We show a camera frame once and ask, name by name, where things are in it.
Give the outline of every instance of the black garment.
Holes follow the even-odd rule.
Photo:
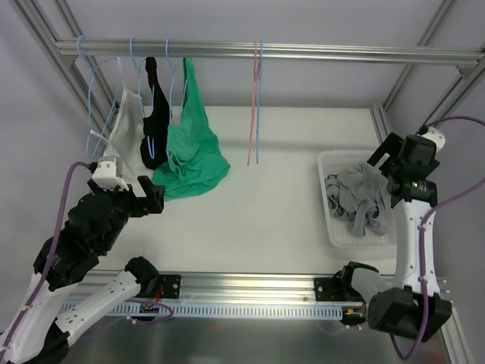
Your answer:
[[[143,118],[143,133],[145,137],[139,146],[143,164],[149,169],[157,169],[159,165],[167,161],[167,135],[170,123],[170,106],[157,78],[157,61],[153,57],[147,57],[145,69],[148,74],[150,89],[155,88],[153,94],[153,112],[147,118]],[[155,158],[152,159],[149,145],[155,144]]]

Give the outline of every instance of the blue wire hanger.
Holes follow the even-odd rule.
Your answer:
[[[92,129],[92,109],[91,109],[92,85],[94,84],[96,72],[98,72],[101,65],[104,64],[104,63],[108,63],[109,61],[113,61],[114,59],[117,59],[119,61],[119,58],[118,57],[109,58],[107,60],[100,62],[96,67],[93,68],[93,67],[91,67],[91,64],[89,63],[87,57],[84,55],[83,50],[81,49],[81,41],[82,40],[84,40],[84,36],[79,36],[77,38],[77,54],[86,62],[86,65],[89,69],[89,72],[91,73],[91,82],[90,82],[89,88],[88,88],[89,135],[86,139],[86,154],[88,155],[88,157],[92,158],[92,157],[95,156],[96,152],[98,151],[99,144],[100,144],[101,140],[107,140],[105,138],[105,131],[106,131],[106,128],[108,127],[109,121],[111,120],[111,116],[113,115],[114,107],[116,105],[116,99],[118,97],[118,93],[120,92],[121,84],[123,83],[122,81],[123,81],[123,78],[124,78],[124,75],[123,75],[124,66],[121,68],[120,81],[118,82],[118,86],[117,86],[117,89],[116,89],[116,95],[114,96],[113,102],[111,103],[111,108],[109,110],[108,117],[105,120],[105,125],[103,126],[103,128],[101,130],[101,134],[98,134]],[[89,153],[89,139],[90,139],[91,135],[98,137],[98,142],[96,143],[96,147],[94,148],[94,151],[92,153]]]
[[[261,82],[263,79],[263,41],[259,49],[258,110],[256,114],[256,164],[259,164],[259,106],[261,104]]]

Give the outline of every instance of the metal bar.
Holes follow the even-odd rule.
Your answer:
[[[71,299],[86,298],[112,281],[119,271],[90,271]],[[162,272],[180,275],[180,298],[177,302],[254,303],[314,305],[315,278],[331,275],[262,275],[237,273]],[[359,303],[332,302],[338,306],[360,306]]]
[[[136,56],[165,56],[164,39],[135,39],[132,44]],[[62,55],[77,54],[77,39],[62,38],[56,42]],[[172,57],[194,58],[254,58],[255,44],[251,42],[195,42],[171,40]],[[129,39],[85,39],[82,48],[86,55],[128,56]],[[264,44],[264,56],[274,59],[346,61],[357,63],[441,64],[474,67],[483,54],[478,49],[434,49],[429,47],[391,48],[342,45]]]
[[[475,363],[467,341],[465,340],[455,307],[452,308],[452,317],[442,326],[440,337],[448,353],[448,362],[451,364]]]
[[[74,95],[76,101],[87,111],[86,85],[79,84],[79,80],[72,74],[71,68],[64,63],[62,55],[55,46],[55,39],[52,38],[51,30],[43,22],[42,16],[37,11],[36,6],[27,0],[9,0],[9,2],[26,28],[30,31],[32,37],[37,41],[47,59],[50,60],[61,79],[65,82],[67,88]],[[92,120],[94,125],[101,130],[104,124],[104,118],[96,106],[92,108]]]
[[[450,115],[485,76],[485,60],[467,76],[457,76],[426,118],[426,123]]]
[[[51,34],[51,37],[54,40],[58,40],[59,35],[58,35],[57,31],[55,30],[54,26],[52,25],[51,21],[49,20],[49,17],[44,12],[44,9],[42,9],[42,6],[39,4],[39,2],[37,0],[31,0],[31,2],[32,2],[32,6],[36,9],[37,13],[39,14],[39,17],[42,20],[42,24],[45,24],[45,28]]]
[[[430,23],[427,25],[426,30],[419,39],[417,46],[427,46],[427,44],[431,41],[431,39],[437,33],[438,29],[443,24],[443,21],[446,19],[446,17],[448,17],[455,3],[456,0],[443,0],[441,2],[440,6],[434,13],[434,16],[431,18]],[[415,66],[413,64],[408,64],[402,69],[402,72],[399,75],[396,84],[393,86],[392,91],[387,96],[387,99],[384,102],[385,111],[389,111],[391,105],[396,100],[402,88],[407,84],[409,77],[412,75],[414,70]]]
[[[171,307],[174,317],[197,317],[213,319],[296,319],[296,320],[341,320],[342,307],[332,303],[314,303],[311,305],[277,305],[277,304],[254,304],[254,303],[218,303],[206,304],[197,302],[177,302],[177,300],[163,300],[164,304]],[[61,307],[61,312],[72,310],[82,300],[67,300]],[[160,309],[150,308],[147,312],[146,304],[121,303],[115,306],[106,316],[155,317],[167,315]]]
[[[64,24],[66,27],[69,29],[69,32],[72,36],[75,36],[76,38],[80,37],[83,35],[83,32],[81,31],[81,28],[79,27],[78,23],[76,22],[76,18],[74,17],[74,14],[72,10],[69,7],[69,4],[67,3],[66,0],[54,0],[54,4],[56,5],[56,8],[58,9],[59,14],[61,15],[62,20],[64,21]],[[92,68],[95,68],[98,66],[98,62],[96,59],[92,56],[86,56],[90,66]],[[108,85],[108,82],[105,79],[104,74],[102,73],[102,70],[99,70],[96,72],[95,75],[96,81],[98,82],[99,86],[102,89],[102,92],[104,93],[104,96],[108,102],[108,104],[111,104],[111,102],[114,99],[114,94],[111,91],[111,87]]]
[[[376,130],[377,140],[379,143],[382,143],[391,132],[389,118],[381,104],[373,104],[370,112],[374,129]]]

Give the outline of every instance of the aluminum rail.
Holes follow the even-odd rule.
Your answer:
[[[133,55],[165,56],[165,39],[134,39]],[[128,56],[129,39],[87,38],[81,43],[85,55]],[[77,55],[77,39],[61,38],[55,45],[62,55]],[[275,59],[343,61],[355,63],[440,64],[475,67],[483,58],[479,49],[435,49],[364,47],[344,45],[301,45],[264,43],[264,57]],[[168,51],[172,57],[193,58],[254,58],[252,42],[202,42],[171,40]]]
[[[78,37],[82,36],[83,32],[81,31],[78,23],[76,22],[76,18],[74,17],[74,14],[72,10],[70,9],[69,4],[67,3],[67,0],[54,0],[55,7],[58,9],[59,14],[61,15],[61,19],[64,21],[64,24],[66,28],[69,30],[70,36],[72,37]],[[98,66],[98,63],[92,56],[86,57],[86,59],[89,62],[89,65],[91,68],[96,68]],[[98,70],[95,74],[96,81],[98,85],[101,87],[102,92],[104,93],[104,97],[108,101],[108,104],[110,105],[112,100],[114,99],[114,94],[111,91],[110,86],[108,85],[108,81],[106,81],[105,76],[102,73],[102,70]]]
[[[44,55],[50,61],[54,69],[58,72],[61,80],[64,81],[67,89],[70,90],[74,99],[79,103],[81,108],[88,110],[88,85],[80,77],[79,70],[75,64],[66,64],[63,57],[55,47],[57,33],[51,22],[46,17],[42,7],[38,2],[31,0],[9,0],[12,8],[15,10],[25,27],[29,30],[33,39],[39,45]],[[92,97],[92,121],[97,131],[102,130],[105,123],[105,116],[101,103],[95,96]]]
[[[430,43],[443,25],[445,19],[447,19],[447,17],[450,15],[457,1],[458,0],[442,0],[440,6],[436,10],[436,13],[431,18],[430,23],[427,25],[426,30],[419,39],[417,46],[427,46]],[[413,64],[407,64],[404,66],[399,78],[394,84],[393,90],[390,92],[386,101],[384,102],[383,107],[385,111],[389,111],[391,109],[391,106],[397,99],[398,94],[401,93],[402,89],[405,87],[409,78],[414,72],[415,66]]]
[[[444,118],[455,112],[460,104],[484,78],[485,59],[480,61],[478,66],[471,70],[469,74],[460,74],[452,81],[450,87],[444,92],[443,96],[426,118],[426,123]]]

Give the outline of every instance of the white wall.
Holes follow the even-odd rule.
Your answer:
[[[480,47],[485,41],[484,17],[483,1],[457,2],[432,45]],[[438,67],[418,68],[390,110],[393,130],[403,136],[414,133],[455,75],[456,72],[443,72]],[[485,118],[484,100],[485,82],[482,81],[454,114]],[[449,121],[442,131],[446,135],[445,148],[438,155],[442,164],[430,178],[438,185],[439,201],[485,177],[485,128],[467,121]],[[477,314],[485,301],[483,206],[485,189],[481,188],[439,211],[434,230],[436,271],[449,282],[451,298],[476,362],[482,362],[485,355],[480,335],[485,319]]]
[[[86,160],[86,117],[8,4],[0,11],[0,331],[53,234],[66,172]],[[88,178],[74,175],[69,206]]]
[[[86,37],[202,39],[414,46],[441,0],[85,0],[69,1]],[[55,9],[44,0],[49,15]],[[168,93],[170,70],[160,58],[159,77]],[[252,61],[196,59],[206,105],[251,105]],[[106,65],[110,84],[115,67]],[[262,102],[269,106],[353,106],[383,102],[402,66],[266,61]],[[128,84],[136,89],[133,64]],[[177,73],[174,102],[183,91]],[[143,96],[150,100],[146,78]]]

